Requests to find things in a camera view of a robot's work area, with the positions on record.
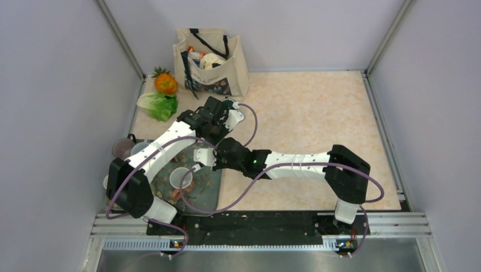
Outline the pink mug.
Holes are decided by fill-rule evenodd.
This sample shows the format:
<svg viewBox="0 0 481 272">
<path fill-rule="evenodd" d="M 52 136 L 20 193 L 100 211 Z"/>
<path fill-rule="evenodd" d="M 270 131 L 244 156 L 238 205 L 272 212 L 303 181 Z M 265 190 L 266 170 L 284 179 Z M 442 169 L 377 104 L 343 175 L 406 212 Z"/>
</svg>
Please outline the pink mug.
<svg viewBox="0 0 481 272">
<path fill-rule="evenodd" d="M 179 167 L 173 170 L 170 174 L 169 182 L 173 187 L 170 197 L 174 202 L 181 199 L 180 192 L 191 192 L 195 185 L 191 170 L 185 167 Z"/>
</svg>

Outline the blue grey textured mug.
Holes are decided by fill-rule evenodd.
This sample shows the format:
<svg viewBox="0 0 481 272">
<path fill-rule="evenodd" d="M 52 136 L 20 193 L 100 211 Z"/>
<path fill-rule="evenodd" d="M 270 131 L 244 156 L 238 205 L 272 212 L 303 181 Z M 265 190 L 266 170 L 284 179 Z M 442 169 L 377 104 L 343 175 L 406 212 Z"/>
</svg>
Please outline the blue grey textured mug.
<svg viewBox="0 0 481 272">
<path fill-rule="evenodd" d="M 130 151 L 130 155 L 133 156 L 141 152 L 143 149 L 145 149 L 148 146 L 149 146 L 149 142 L 140 142 L 138 144 L 135 144 Z"/>
</svg>

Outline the purple mug black handle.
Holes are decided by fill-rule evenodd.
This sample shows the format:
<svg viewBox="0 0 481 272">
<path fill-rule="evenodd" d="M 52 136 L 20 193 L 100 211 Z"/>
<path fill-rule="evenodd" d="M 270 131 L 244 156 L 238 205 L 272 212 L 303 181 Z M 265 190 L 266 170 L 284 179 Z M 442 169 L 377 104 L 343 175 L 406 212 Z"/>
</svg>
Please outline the purple mug black handle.
<svg viewBox="0 0 481 272">
<path fill-rule="evenodd" d="M 125 160 L 130 157 L 133 147 L 136 145 L 136 136 L 132 133 L 126 138 L 118 140 L 112 147 L 112 155 L 116 158 Z"/>
</svg>

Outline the dark green mug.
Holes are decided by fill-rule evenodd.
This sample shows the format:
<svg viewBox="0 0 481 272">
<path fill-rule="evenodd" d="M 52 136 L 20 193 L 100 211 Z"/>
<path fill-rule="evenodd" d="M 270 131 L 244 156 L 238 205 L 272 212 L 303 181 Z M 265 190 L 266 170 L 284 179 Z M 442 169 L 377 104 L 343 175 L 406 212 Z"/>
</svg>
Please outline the dark green mug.
<svg viewBox="0 0 481 272">
<path fill-rule="evenodd" d="M 229 110 L 231 109 L 239 109 L 239 103 L 232 98 L 224 98 L 222 104 L 225 105 Z"/>
</svg>

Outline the white printed text mug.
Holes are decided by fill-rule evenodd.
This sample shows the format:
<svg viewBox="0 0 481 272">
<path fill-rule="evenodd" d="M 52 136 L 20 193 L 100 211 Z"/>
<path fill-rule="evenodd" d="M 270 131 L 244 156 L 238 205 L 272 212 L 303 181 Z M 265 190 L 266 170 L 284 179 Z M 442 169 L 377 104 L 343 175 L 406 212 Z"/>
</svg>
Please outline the white printed text mug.
<svg viewBox="0 0 481 272">
<path fill-rule="evenodd" d="M 107 187 L 108 187 L 108 175 L 106 175 L 106 177 L 103 179 L 103 188 L 107 189 Z"/>
</svg>

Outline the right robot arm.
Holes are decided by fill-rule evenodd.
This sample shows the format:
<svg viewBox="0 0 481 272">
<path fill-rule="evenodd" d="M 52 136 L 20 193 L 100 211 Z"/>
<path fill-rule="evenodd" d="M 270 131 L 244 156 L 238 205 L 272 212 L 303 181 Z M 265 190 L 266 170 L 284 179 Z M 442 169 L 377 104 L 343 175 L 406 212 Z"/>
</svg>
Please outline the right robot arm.
<svg viewBox="0 0 481 272">
<path fill-rule="evenodd" d="M 357 211 L 366 201 L 371 166 L 340 144 L 317 154 L 286 154 L 250 150 L 226 138 L 213 151 L 213 158 L 213 169 L 232 169 L 253 180 L 293 177 L 325 181 L 337 196 L 332 225 L 339 233 L 355 227 Z"/>
</svg>

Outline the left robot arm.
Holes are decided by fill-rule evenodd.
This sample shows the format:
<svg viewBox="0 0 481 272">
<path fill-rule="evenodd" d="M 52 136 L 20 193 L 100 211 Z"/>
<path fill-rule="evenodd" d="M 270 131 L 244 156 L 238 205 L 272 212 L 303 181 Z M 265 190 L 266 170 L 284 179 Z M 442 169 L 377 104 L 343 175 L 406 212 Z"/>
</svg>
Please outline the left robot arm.
<svg viewBox="0 0 481 272">
<path fill-rule="evenodd" d="M 185 148 L 200 140 L 215 146 L 243 120 L 236 102 L 213 96 L 196 110 L 182 112 L 147 147 L 125 160 L 110 163 L 104 182 L 109 204 L 118 205 L 133 218 L 159 221 L 168 234 L 179 232 L 182 219 L 173 205 L 154 195 L 150 187 L 153 178 Z"/>
</svg>

